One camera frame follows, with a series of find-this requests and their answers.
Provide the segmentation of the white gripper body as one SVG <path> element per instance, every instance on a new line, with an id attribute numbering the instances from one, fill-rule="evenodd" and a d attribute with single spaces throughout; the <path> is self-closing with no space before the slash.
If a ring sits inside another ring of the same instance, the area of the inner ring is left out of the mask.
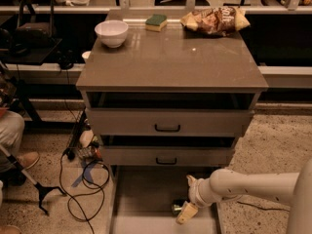
<path id="1" fill-rule="evenodd" d="M 197 179 L 192 186 L 189 186 L 188 198 L 197 208 L 209 207 L 212 203 L 215 203 L 216 194 L 212 190 L 210 180 L 208 178 Z"/>

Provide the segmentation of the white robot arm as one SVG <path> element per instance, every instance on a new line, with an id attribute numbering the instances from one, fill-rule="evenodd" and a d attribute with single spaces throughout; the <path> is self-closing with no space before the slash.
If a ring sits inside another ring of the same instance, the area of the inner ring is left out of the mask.
<path id="1" fill-rule="evenodd" d="M 312 234 L 312 160 L 299 173 L 244 175 L 218 169 L 209 178 L 188 175 L 187 181 L 189 201 L 182 205 L 178 224 L 225 197 L 251 195 L 291 207 L 286 234 Z"/>

